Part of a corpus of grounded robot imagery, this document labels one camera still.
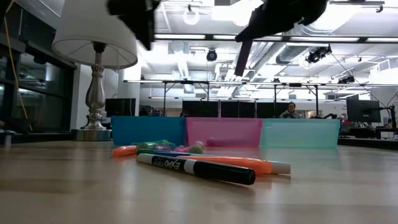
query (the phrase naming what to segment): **person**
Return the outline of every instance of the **person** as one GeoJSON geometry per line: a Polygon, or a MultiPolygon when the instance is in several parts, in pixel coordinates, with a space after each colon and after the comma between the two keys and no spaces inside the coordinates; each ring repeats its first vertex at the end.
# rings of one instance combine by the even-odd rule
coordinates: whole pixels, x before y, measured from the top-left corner
{"type": "Polygon", "coordinates": [[[300,118],[300,115],[295,112],[296,109],[296,104],[293,102],[290,102],[287,111],[283,112],[279,118],[300,118]]]}

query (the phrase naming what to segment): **dry erase marker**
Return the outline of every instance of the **dry erase marker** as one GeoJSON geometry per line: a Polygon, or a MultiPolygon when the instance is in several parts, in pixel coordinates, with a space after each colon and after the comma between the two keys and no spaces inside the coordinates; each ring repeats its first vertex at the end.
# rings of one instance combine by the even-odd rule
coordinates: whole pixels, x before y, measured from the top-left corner
{"type": "Polygon", "coordinates": [[[137,156],[137,161],[193,174],[206,179],[222,180],[237,184],[252,185],[256,180],[256,174],[254,170],[250,168],[219,164],[215,162],[179,159],[152,154],[139,154],[137,156]]]}
{"type": "Polygon", "coordinates": [[[150,150],[150,149],[138,149],[137,155],[139,154],[153,154],[158,156],[170,156],[170,157],[177,157],[177,156],[211,156],[211,155],[204,155],[204,154],[193,154],[187,152],[170,152],[170,151],[161,151],[161,150],[150,150]]]}

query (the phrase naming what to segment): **yellow cable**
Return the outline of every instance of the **yellow cable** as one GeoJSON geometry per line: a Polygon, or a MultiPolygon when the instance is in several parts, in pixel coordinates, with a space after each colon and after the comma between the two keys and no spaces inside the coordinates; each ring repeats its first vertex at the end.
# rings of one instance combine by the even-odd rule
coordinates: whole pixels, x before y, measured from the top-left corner
{"type": "MultiPolygon", "coordinates": [[[[27,116],[27,113],[26,113],[24,101],[22,100],[22,95],[21,95],[21,93],[19,92],[18,76],[17,76],[17,72],[16,72],[16,69],[15,69],[15,65],[14,65],[14,58],[13,58],[13,56],[12,56],[12,49],[11,49],[10,36],[9,36],[9,33],[8,33],[7,19],[6,19],[5,16],[4,16],[4,28],[6,28],[6,37],[7,37],[8,51],[9,51],[9,54],[10,54],[11,65],[12,65],[12,72],[14,73],[15,84],[16,84],[16,87],[17,87],[19,99],[20,99],[20,101],[21,101],[22,109],[24,110],[25,118],[26,118],[27,120],[29,120],[29,119],[28,119],[28,116],[27,116]]],[[[30,128],[30,131],[33,131],[32,125],[29,124],[29,128],[30,128]]]]}

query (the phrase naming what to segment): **table lamp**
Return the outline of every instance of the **table lamp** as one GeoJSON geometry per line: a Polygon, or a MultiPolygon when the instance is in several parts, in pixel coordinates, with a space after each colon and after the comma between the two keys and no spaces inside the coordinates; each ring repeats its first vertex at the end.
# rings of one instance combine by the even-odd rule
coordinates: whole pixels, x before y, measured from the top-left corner
{"type": "Polygon", "coordinates": [[[86,94],[88,123],[72,130],[73,139],[78,141],[111,139],[111,131],[101,125],[101,108],[105,105],[103,70],[128,68],[138,61],[134,34],[108,14],[106,1],[66,0],[52,44],[55,53],[93,69],[86,94]]]}

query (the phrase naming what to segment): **teal plastic bin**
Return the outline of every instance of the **teal plastic bin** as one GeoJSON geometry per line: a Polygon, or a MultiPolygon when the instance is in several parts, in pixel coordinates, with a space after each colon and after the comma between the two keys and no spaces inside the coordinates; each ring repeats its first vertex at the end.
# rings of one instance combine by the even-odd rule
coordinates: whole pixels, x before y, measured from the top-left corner
{"type": "Polygon", "coordinates": [[[151,116],[113,116],[113,143],[129,146],[132,143],[168,140],[185,144],[185,118],[151,116]]]}
{"type": "Polygon", "coordinates": [[[334,149],[339,129],[338,119],[263,119],[260,145],[334,149]]]}

